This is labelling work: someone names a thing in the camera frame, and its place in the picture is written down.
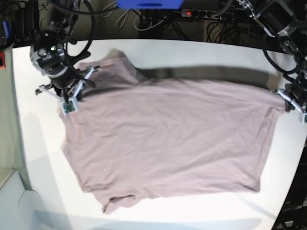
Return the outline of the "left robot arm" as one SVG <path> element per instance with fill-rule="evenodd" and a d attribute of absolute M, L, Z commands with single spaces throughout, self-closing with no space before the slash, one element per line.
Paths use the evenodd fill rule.
<path fill-rule="evenodd" d="M 295 13 L 281 0 L 239 0 L 238 4 L 265 32 L 267 38 L 275 38 L 281 48 L 294 57 L 296 66 L 284 70 L 268 55 L 263 53 L 270 64 L 290 83 L 277 93 L 284 98 L 290 109 L 307 114 L 307 21 L 299 20 Z"/>

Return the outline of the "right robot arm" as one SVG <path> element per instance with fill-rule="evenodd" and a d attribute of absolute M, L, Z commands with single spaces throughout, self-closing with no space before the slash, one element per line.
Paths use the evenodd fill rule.
<path fill-rule="evenodd" d="M 96 33 L 97 12 L 88 0 L 50 0 L 52 8 L 47 24 L 42 32 L 35 36 L 30 49 L 32 65 L 49 77 L 51 86 L 65 102 L 69 100 L 68 89 L 85 77 L 74 64 L 88 58 Z M 72 32 L 79 16 L 91 18 L 91 31 L 84 49 L 76 56 L 68 54 L 68 43 L 76 44 Z"/>

